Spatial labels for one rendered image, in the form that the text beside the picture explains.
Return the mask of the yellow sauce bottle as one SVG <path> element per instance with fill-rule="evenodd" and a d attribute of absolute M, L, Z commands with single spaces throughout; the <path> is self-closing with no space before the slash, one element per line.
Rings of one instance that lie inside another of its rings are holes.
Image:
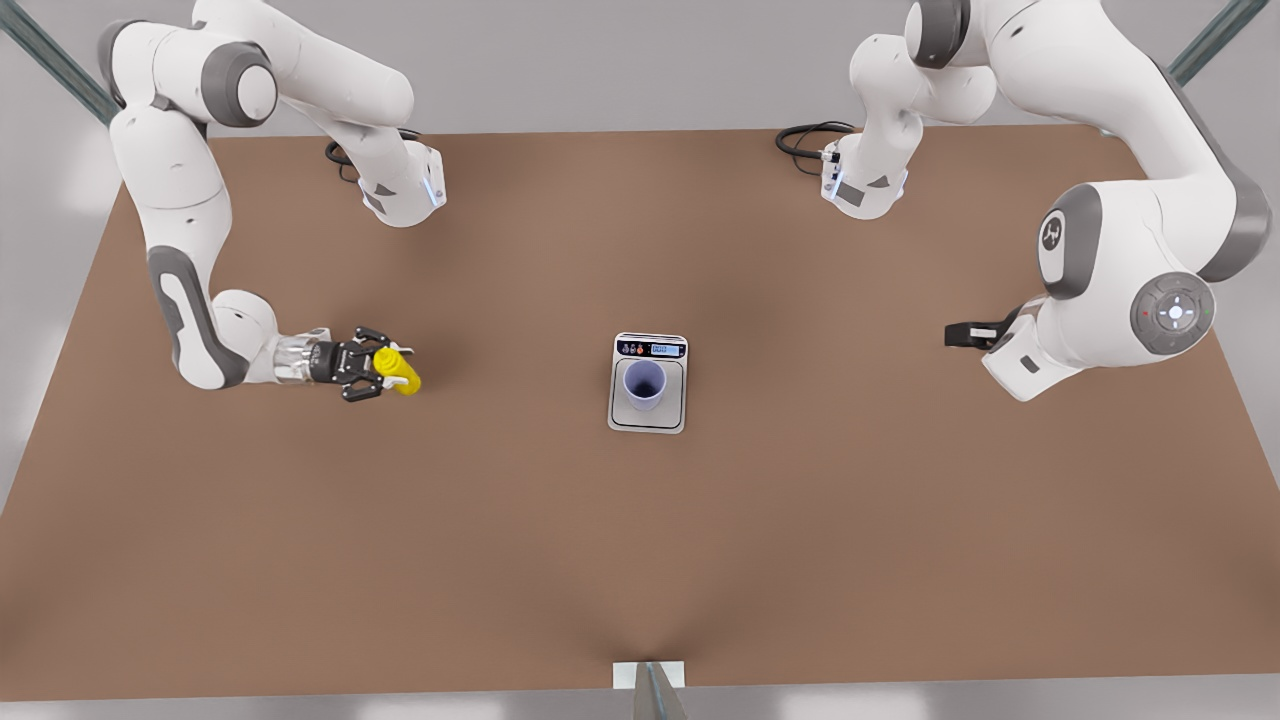
<path fill-rule="evenodd" d="M 372 366 L 381 378 L 381 388 L 394 389 L 403 396 L 416 395 L 420 391 L 421 379 L 407 360 L 412 352 L 411 348 L 392 343 L 372 355 Z"/>

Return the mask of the purple cup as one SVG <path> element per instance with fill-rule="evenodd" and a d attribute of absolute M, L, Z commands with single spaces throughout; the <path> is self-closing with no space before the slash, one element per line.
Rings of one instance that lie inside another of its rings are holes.
<path fill-rule="evenodd" d="M 666 370 L 650 359 L 632 361 L 623 373 L 623 389 L 631 406 L 648 413 L 658 406 L 666 391 Z"/>

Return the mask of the silver digital kitchen scale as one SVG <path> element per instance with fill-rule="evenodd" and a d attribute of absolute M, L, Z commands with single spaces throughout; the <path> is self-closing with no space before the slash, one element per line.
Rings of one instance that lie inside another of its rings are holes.
<path fill-rule="evenodd" d="M 623 388 L 627 365 L 650 359 L 666 370 L 666 391 L 658 406 L 648 413 L 635 410 Z M 685 428 L 687 396 L 689 342 L 677 334 L 623 332 L 614 337 L 608 425 L 614 430 L 678 434 Z"/>

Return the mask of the silver frame post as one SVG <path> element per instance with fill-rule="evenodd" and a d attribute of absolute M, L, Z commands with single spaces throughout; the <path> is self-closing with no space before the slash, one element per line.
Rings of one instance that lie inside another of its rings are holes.
<path fill-rule="evenodd" d="M 119 106 L 15 0 L 0 0 L 0 29 L 104 126 Z"/>
<path fill-rule="evenodd" d="M 1167 67 L 1172 81 L 1185 87 L 1270 3 L 1271 0 L 1228 0 Z"/>
<path fill-rule="evenodd" d="M 686 687 L 685 661 L 614 662 L 613 688 L 634 692 L 632 720 L 689 720 L 677 689 Z"/>

